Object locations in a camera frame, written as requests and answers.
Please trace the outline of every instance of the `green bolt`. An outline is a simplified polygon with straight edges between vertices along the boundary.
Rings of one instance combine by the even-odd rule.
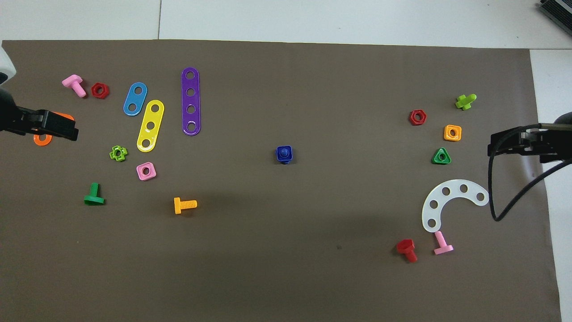
[[[84,197],[84,203],[89,206],[103,205],[105,199],[97,196],[97,191],[100,189],[100,184],[97,182],[92,183],[89,187],[89,195]]]

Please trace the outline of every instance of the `hole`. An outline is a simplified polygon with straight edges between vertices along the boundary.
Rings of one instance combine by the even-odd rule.
[[[186,129],[190,133],[194,132],[194,129],[196,129],[196,128],[197,128],[197,126],[193,122],[190,122],[189,124],[186,125]]]

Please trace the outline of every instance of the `plastic toy bolt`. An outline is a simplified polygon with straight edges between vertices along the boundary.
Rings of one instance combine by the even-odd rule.
[[[435,255],[447,253],[453,250],[453,246],[447,245],[447,242],[440,231],[435,232],[435,238],[437,238],[437,242],[439,243],[439,248],[434,250]]]
[[[198,206],[196,200],[181,201],[181,198],[175,197],[173,201],[175,202],[175,214],[177,215],[181,214],[181,209],[193,209]]]
[[[89,195],[84,197],[84,203],[89,206],[103,205],[105,199],[97,196],[97,191],[100,189],[100,184],[97,182],[92,183],[89,188]]]
[[[469,96],[461,95],[457,97],[457,103],[455,105],[457,108],[463,108],[463,111],[466,111],[471,108],[471,103],[476,100],[475,94],[470,94]]]
[[[415,249],[415,244],[413,244],[412,239],[404,239],[397,244],[397,252],[400,254],[405,254],[409,262],[417,262],[417,256],[413,252]]]
[[[71,88],[73,89],[73,91],[77,94],[77,96],[79,97],[85,97],[87,94],[84,91],[84,89],[81,87],[80,83],[83,82],[84,80],[81,79],[80,76],[77,76],[76,74],[71,75],[70,77],[62,80],[62,84],[67,87],[67,88]]]
[[[281,146],[276,148],[276,157],[278,162],[282,164],[288,164],[292,161],[292,147],[291,146]]]

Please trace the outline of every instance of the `orange washer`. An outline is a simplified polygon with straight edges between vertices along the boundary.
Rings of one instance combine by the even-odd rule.
[[[54,112],[54,113],[56,113],[56,114],[58,114],[58,115],[61,115],[61,116],[63,116],[63,117],[66,117],[66,118],[68,118],[68,119],[70,119],[70,120],[72,120],[72,121],[75,121],[75,119],[73,118],[73,116],[71,116],[71,115],[69,115],[69,114],[58,113],[58,112]],[[38,146],[43,147],[43,146],[46,146],[46,145],[50,144],[52,137],[53,137],[52,135],[46,134],[46,139],[42,140],[42,139],[40,139],[40,136],[39,136],[39,135],[34,134],[34,143],[35,143],[36,145],[38,145]]]

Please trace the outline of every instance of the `bolt thread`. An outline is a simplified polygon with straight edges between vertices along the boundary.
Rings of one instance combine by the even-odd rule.
[[[73,83],[71,88],[79,97],[84,97],[86,95],[84,88],[79,83]]]
[[[197,207],[196,200],[181,201],[181,209],[193,209]]]
[[[441,233],[441,231],[435,232],[435,238],[437,238],[437,242],[439,243],[439,247],[447,246],[447,242],[445,242],[445,238],[443,237],[443,233]]]
[[[99,190],[100,184],[97,182],[92,183],[89,187],[89,195],[92,197],[97,197],[97,190]]]
[[[415,255],[414,252],[409,252],[405,254],[405,257],[407,257],[407,260],[411,263],[417,262],[417,255]]]

